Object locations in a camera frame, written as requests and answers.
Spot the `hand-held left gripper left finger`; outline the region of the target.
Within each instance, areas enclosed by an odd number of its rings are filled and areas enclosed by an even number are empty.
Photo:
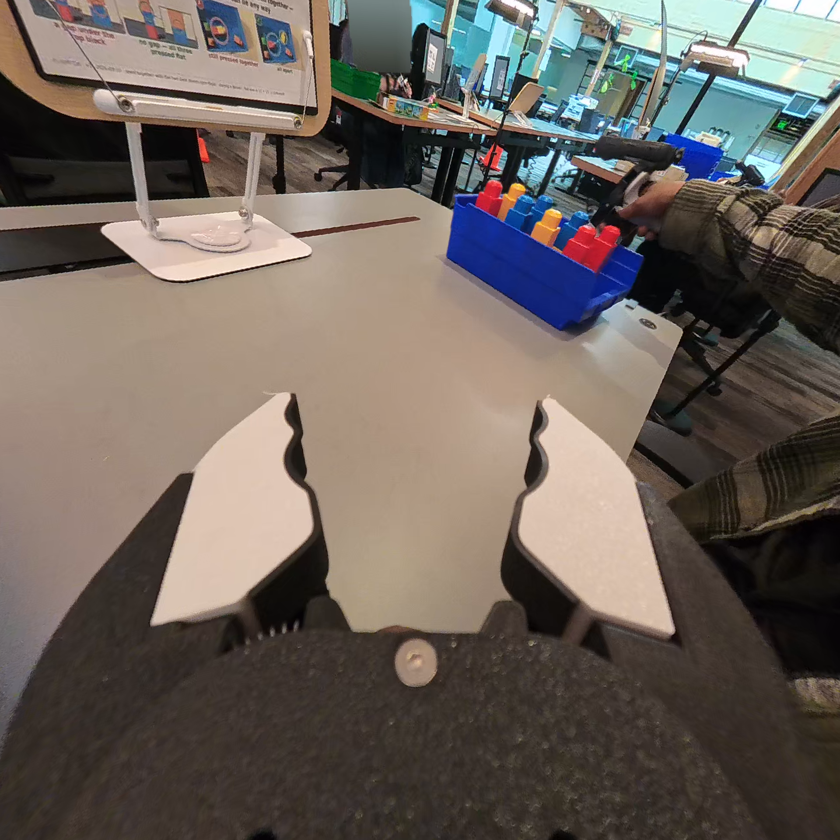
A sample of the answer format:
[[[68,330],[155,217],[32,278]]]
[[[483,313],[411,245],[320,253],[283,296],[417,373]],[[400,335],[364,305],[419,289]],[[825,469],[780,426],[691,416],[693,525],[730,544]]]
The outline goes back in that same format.
[[[302,439],[298,398],[282,392],[197,463],[152,627],[232,618],[262,637],[303,625],[328,593],[329,555]]]

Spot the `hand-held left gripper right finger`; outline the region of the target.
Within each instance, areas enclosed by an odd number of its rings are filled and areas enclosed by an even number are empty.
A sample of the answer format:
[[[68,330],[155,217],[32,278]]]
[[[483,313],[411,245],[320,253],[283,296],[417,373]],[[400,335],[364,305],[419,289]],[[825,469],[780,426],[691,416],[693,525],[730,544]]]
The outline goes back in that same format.
[[[500,579],[528,630],[581,646],[596,628],[676,640],[655,546],[625,462],[554,397],[538,400]]]

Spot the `cluster of block towers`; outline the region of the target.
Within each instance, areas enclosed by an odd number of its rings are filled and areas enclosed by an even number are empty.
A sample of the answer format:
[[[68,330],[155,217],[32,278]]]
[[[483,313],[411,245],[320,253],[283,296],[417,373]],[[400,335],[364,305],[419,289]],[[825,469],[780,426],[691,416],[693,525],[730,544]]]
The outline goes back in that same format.
[[[499,181],[489,182],[476,196],[476,209],[593,272],[603,269],[620,238],[617,227],[598,230],[583,212],[566,217],[550,196],[534,197],[520,183],[504,189]]]

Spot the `person's right forearm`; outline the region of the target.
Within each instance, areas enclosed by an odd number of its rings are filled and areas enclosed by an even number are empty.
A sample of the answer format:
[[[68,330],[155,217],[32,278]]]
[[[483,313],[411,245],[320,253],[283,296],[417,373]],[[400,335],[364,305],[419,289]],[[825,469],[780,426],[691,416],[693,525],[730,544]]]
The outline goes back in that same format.
[[[839,352],[839,220],[765,191],[681,187],[658,242],[717,279],[739,280],[823,350]]]

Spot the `person's right hand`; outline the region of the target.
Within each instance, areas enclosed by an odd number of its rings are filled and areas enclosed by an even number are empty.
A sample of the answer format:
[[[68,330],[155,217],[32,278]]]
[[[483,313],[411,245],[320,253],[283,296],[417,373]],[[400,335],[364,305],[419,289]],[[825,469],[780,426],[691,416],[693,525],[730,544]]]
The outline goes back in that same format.
[[[622,207],[617,215],[637,227],[637,235],[646,240],[658,237],[659,229],[671,204],[687,182],[652,182],[645,192]]]

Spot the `hanging studio light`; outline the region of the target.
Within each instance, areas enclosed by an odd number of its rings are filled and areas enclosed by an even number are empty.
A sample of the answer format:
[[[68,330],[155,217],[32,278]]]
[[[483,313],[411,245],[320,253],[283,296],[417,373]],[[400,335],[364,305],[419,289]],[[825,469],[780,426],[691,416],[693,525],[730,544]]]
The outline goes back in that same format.
[[[679,70],[694,67],[710,76],[745,77],[749,60],[749,52],[746,50],[701,39],[689,44],[684,50]]]

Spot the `person in plaid shirt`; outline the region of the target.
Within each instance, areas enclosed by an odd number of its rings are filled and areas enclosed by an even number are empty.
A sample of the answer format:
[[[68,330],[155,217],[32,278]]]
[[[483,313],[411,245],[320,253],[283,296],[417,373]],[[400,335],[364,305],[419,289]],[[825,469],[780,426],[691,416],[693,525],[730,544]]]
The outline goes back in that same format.
[[[839,418],[827,416],[673,497],[672,512],[704,545],[815,518],[839,518]],[[838,837],[838,678],[785,677]]]

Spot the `black office chair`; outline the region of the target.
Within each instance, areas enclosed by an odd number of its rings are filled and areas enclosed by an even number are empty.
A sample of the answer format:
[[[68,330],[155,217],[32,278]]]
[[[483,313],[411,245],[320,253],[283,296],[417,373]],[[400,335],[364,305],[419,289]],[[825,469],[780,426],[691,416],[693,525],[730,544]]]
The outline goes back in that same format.
[[[142,127],[145,181],[154,200],[209,197],[193,129]],[[2,204],[117,203],[135,198],[128,139],[120,123],[25,136],[2,133]]]
[[[701,382],[679,399],[654,400],[650,419],[680,436],[692,433],[687,409],[701,394],[719,396],[723,375],[759,341],[776,330],[781,315],[760,294],[739,280],[715,280],[695,262],[644,241],[637,252],[643,264],[631,297],[667,318],[689,315],[678,350],[703,373]]]

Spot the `person's black jacket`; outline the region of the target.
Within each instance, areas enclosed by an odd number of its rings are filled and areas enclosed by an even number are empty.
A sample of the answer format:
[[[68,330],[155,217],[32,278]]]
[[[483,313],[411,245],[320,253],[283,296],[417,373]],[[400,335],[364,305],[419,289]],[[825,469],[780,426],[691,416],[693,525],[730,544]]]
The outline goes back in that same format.
[[[839,677],[838,516],[703,549],[789,677]]]

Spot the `colourful toy box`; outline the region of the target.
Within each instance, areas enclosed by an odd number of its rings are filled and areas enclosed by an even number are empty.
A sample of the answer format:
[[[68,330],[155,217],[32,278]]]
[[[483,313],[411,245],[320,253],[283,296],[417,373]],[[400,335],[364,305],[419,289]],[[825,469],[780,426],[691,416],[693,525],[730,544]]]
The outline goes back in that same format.
[[[434,115],[434,108],[427,101],[402,98],[383,91],[377,96],[377,105],[399,119],[427,121]]]

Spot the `white metal document stand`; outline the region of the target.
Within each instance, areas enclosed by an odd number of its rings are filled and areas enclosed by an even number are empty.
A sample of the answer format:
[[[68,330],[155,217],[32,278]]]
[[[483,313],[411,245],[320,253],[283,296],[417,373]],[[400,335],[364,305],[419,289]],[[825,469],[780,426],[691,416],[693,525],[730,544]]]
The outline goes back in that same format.
[[[312,248],[295,235],[256,213],[263,129],[302,127],[302,116],[290,112],[228,106],[209,101],[112,91],[100,87],[93,94],[96,107],[124,121],[135,192],[137,220],[101,226],[101,235],[132,261],[159,280],[190,283],[308,258]],[[249,129],[245,193],[238,210],[157,217],[146,181],[142,127],[176,118],[187,123],[221,119]]]

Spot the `green plastic bin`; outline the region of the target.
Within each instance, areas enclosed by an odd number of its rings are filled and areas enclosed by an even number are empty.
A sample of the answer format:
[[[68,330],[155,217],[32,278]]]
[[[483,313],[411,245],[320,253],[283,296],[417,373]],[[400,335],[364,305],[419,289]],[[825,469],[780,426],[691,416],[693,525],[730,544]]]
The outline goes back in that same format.
[[[375,101],[381,90],[382,75],[331,59],[331,81],[335,91],[352,98]]]

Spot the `wooden backing board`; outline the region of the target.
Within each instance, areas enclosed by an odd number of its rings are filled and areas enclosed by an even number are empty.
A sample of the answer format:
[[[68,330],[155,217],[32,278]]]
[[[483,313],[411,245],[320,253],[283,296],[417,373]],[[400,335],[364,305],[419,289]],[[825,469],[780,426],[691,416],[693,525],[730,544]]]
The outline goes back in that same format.
[[[112,91],[106,82],[101,82],[93,87],[72,85],[60,81],[50,81],[42,78],[35,67],[34,61],[30,58],[26,46],[20,40],[20,32],[16,24],[15,16],[12,14],[10,2],[2,1],[2,75],[15,87],[40,105],[53,112],[63,114],[75,119],[88,121],[110,121],[112,123],[124,123],[121,118],[101,112],[93,101],[93,94],[99,88],[107,88]],[[147,91],[127,91],[150,93],[151,95],[183,98],[194,101],[211,102],[216,104],[235,106],[243,104],[246,107],[256,109],[267,109],[270,111],[290,112],[302,116],[302,127],[296,131],[291,129],[263,129],[265,134],[290,135],[292,137],[310,137],[316,134],[323,127],[328,116],[330,104],[330,57],[329,57],[329,16],[326,2],[311,2],[312,37],[314,68],[316,70],[316,82],[318,93],[318,113],[307,115],[286,110],[277,110],[268,107],[258,107],[254,103],[237,102],[225,104],[217,101],[205,101],[202,99],[187,98],[183,94],[175,96],[163,96]],[[189,123],[176,118],[167,118],[158,123],[146,123],[145,125],[160,125],[167,128],[185,129],[209,129],[209,130],[232,130],[237,132],[250,133],[249,129],[236,128],[229,123],[223,123],[221,119],[203,119],[199,123]]]

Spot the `printed instruction sheet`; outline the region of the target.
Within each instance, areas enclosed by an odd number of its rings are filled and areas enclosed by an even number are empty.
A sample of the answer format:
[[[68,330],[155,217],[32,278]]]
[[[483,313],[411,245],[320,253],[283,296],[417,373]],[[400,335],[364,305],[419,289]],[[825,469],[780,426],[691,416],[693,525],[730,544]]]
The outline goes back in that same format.
[[[318,113],[311,2],[17,1],[48,81]]]

